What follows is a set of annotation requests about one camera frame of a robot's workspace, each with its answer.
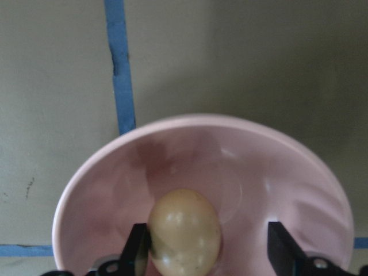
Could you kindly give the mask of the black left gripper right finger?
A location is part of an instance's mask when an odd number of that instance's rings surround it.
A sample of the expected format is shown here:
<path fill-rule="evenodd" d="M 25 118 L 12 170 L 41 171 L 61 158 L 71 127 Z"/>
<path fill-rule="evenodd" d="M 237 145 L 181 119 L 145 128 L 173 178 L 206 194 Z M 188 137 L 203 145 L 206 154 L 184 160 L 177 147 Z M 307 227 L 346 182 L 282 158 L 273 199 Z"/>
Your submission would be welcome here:
<path fill-rule="evenodd" d="M 351 275 L 326 257 L 308 256 L 279 221 L 268 223 L 267 257 L 277 276 Z"/>

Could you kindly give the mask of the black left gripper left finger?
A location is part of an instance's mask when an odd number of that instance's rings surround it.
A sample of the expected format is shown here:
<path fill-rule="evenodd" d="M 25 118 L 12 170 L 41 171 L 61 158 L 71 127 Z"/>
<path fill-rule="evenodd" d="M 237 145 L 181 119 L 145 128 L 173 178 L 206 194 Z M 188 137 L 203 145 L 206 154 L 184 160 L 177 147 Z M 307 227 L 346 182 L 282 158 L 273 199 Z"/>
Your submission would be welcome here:
<path fill-rule="evenodd" d="M 86 231 L 55 228 L 52 249 L 56 269 L 44 275 L 145 275 L 150 236 L 147 225 L 132 226 L 123 237 L 95 229 Z"/>

